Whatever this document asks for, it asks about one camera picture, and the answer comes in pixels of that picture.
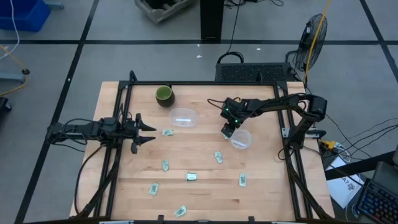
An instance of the transparent bowl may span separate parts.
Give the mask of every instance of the transparent bowl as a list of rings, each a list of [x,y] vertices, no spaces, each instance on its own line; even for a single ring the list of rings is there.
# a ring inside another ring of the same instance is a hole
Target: transparent bowl
[[[193,128],[197,125],[198,113],[191,109],[174,108],[170,111],[169,119],[174,126]]]
[[[252,143],[252,138],[249,131],[238,129],[234,131],[229,141],[237,149],[247,149]]]

